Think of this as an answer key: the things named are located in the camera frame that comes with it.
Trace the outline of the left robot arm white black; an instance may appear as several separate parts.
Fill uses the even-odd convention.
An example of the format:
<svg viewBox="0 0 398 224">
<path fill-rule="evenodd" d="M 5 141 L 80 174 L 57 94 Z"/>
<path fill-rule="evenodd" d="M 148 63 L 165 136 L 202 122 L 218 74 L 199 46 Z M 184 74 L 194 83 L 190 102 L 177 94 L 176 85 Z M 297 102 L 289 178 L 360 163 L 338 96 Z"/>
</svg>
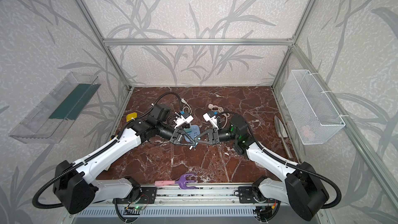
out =
<svg viewBox="0 0 398 224">
<path fill-rule="evenodd" d="M 186 137 L 183 127 L 193 116 L 180 111 L 175 114 L 176 125 L 171 127 L 166 124 L 170 111 L 167 105 L 154 103 L 141 118 L 127 121 L 120 132 L 99 149 L 73 163 L 65 160 L 58 164 L 54 178 L 34 195 L 33 206 L 39 209 L 65 207 L 70 214 L 77 214 L 91 203 L 127 197 L 134 188 L 132 179 L 100 182 L 96 178 L 125 153 L 156 135 L 181 145 Z"/>
</svg>

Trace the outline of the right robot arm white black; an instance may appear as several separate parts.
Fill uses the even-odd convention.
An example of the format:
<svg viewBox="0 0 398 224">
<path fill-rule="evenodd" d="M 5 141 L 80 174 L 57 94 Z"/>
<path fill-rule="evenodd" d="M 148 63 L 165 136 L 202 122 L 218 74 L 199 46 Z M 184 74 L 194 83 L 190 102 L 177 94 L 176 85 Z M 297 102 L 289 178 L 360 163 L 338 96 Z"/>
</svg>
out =
<svg viewBox="0 0 398 224">
<path fill-rule="evenodd" d="M 322 176 L 307 162 L 290 161 L 263 146 L 254 136 L 246 119 L 237 113 L 232 114 L 227 128 L 218 127 L 219 114 L 209 111 L 203 115 L 213 129 L 207 134 L 213 140 L 208 145 L 234 142 L 235 151 L 245 158 L 266 168 L 278 179 L 263 178 L 254 186 L 260 192 L 260 201 L 274 199 L 288 203 L 304 220 L 310 221 L 320 209 L 337 206 L 342 199 L 338 185 Z"/>
</svg>

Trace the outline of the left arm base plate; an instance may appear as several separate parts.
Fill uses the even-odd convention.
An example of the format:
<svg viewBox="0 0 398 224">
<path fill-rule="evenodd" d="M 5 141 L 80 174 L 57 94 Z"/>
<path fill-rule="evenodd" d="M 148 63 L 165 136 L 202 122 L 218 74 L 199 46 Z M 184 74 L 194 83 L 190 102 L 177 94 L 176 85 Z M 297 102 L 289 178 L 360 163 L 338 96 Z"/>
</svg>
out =
<svg viewBox="0 0 398 224">
<path fill-rule="evenodd" d="M 129 203 L 154 204 L 157 187 L 134 187 L 125 198 Z"/>
</svg>

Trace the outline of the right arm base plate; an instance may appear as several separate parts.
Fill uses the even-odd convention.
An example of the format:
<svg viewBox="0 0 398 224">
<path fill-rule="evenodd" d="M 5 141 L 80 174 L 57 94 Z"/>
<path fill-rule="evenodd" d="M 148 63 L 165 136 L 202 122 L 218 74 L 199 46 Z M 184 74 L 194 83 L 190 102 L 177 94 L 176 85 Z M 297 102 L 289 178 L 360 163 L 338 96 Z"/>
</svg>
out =
<svg viewBox="0 0 398 224">
<path fill-rule="evenodd" d="M 240 186 L 237 191 L 240 203 L 263 203 L 266 201 L 258 187 Z"/>
</svg>

